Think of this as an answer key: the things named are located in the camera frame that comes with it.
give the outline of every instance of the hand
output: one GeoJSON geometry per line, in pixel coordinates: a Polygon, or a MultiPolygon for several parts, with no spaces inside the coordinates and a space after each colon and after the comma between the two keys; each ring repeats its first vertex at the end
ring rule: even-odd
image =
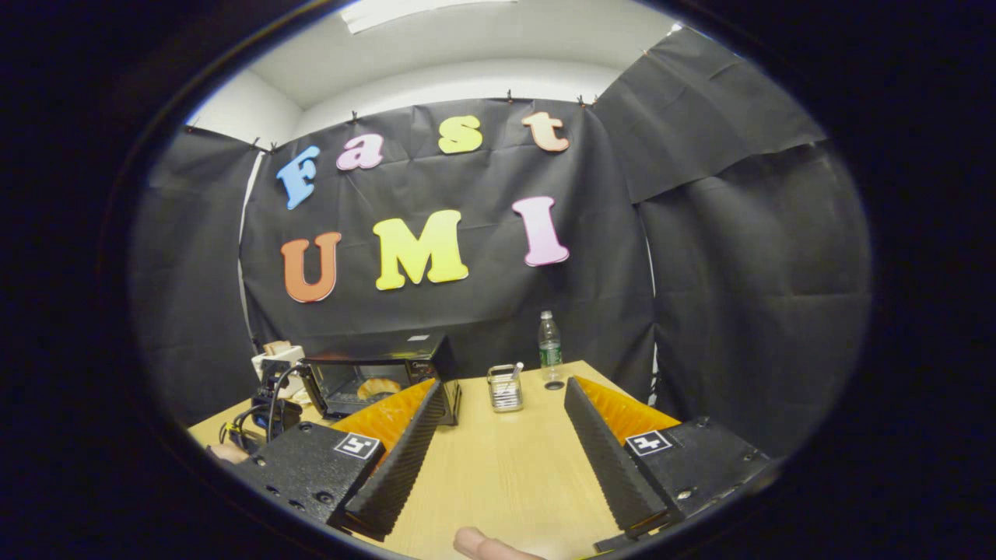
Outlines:
{"type": "Polygon", "coordinates": [[[218,457],[219,459],[227,460],[228,462],[242,462],[249,458],[249,453],[238,448],[232,443],[222,443],[221,445],[209,445],[207,447],[208,452],[218,457]]]}
{"type": "Polygon", "coordinates": [[[516,550],[498,539],[489,539],[475,527],[460,527],[453,548],[472,560],[544,560],[535,554],[516,550]]]}

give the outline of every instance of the black tarp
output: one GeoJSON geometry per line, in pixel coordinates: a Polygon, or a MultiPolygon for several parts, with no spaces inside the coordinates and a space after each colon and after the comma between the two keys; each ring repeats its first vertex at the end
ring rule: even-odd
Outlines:
{"type": "Polygon", "coordinates": [[[441,330],[453,339],[461,375],[522,361],[539,366],[540,311],[551,309],[565,361],[586,360],[639,399],[649,395],[652,287],[646,246],[609,137],[590,108],[535,101],[475,100],[416,106],[360,118],[294,140],[261,166],[246,209],[241,260],[249,316],[260,340],[287,339],[307,353],[330,337],[405,330],[441,330]],[[521,120],[546,111],[563,121],[558,136],[571,146],[540,149],[521,120]],[[445,154],[439,124],[449,117],[480,120],[480,148],[445,154]],[[383,161],[341,171],[347,140],[384,137],[383,161]],[[320,148],[311,196],[287,209],[277,171],[310,145],[320,148]],[[571,251],[562,263],[529,267],[522,219],[511,206],[528,196],[556,199],[551,213],[571,251]],[[418,236],[429,214],[456,209],[460,256],[469,277],[433,284],[410,279],[379,291],[376,223],[401,218],[418,236]],[[337,231],[338,279],[326,299],[302,304],[284,286],[281,246],[312,243],[305,277],[320,276],[315,237],[337,231]]]}
{"type": "Polygon", "coordinates": [[[858,355],[869,235],[819,127],[755,67],[674,33],[599,99],[646,231],[657,402],[771,454],[797,446],[858,355]]]}
{"type": "Polygon", "coordinates": [[[215,133],[179,133],[136,213],[128,268],[135,332],[154,385],[186,424],[247,399],[257,384],[237,268],[257,153],[215,133]]]}

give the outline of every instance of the orange letter u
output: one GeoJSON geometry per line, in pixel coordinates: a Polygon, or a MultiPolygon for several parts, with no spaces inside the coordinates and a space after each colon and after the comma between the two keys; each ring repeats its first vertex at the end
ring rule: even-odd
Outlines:
{"type": "Polygon", "coordinates": [[[305,249],[307,239],[295,239],[284,243],[280,252],[284,255],[284,285],[287,295],[301,303],[322,301],[329,297],[336,287],[336,245],[343,236],[335,231],[323,233],[315,238],[321,249],[322,276],[315,284],[305,281],[305,249]]]}

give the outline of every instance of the yellow letter m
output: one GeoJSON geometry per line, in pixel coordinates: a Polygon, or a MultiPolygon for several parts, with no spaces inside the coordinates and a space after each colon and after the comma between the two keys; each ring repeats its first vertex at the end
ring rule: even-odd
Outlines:
{"type": "Polygon", "coordinates": [[[373,233],[380,237],[380,277],[378,290],[393,290],[404,286],[404,276],[397,271],[397,263],[415,284],[422,281],[425,265],[432,257],[428,278],[431,282],[462,280],[470,273],[460,262],[460,249],[456,244],[456,224],[460,221],[457,210],[433,212],[422,228],[418,239],[399,218],[378,222],[373,233]]]}

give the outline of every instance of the orange soft pad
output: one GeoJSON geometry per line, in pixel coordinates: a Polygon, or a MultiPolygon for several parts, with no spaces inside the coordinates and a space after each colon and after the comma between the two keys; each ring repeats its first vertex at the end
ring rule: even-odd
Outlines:
{"type": "Polygon", "coordinates": [[[415,417],[415,412],[418,411],[422,400],[428,395],[433,383],[435,380],[426,380],[413,385],[383,401],[377,401],[358,413],[337,421],[332,424],[332,427],[367,437],[376,437],[383,442],[386,449],[383,456],[387,457],[387,454],[397,445],[397,441],[401,439],[404,429],[415,417]]]}
{"type": "Polygon", "coordinates": [[[578,380],[581,389],[595,405],[595,410],[602,415],[602,420],[606,421],[620,445],[625,445],[625,439],[631,435],[646,433],[653,429],[666,429],[681,423],[633,397],[585,378],[574,376],[574,379],[578,380]]]}

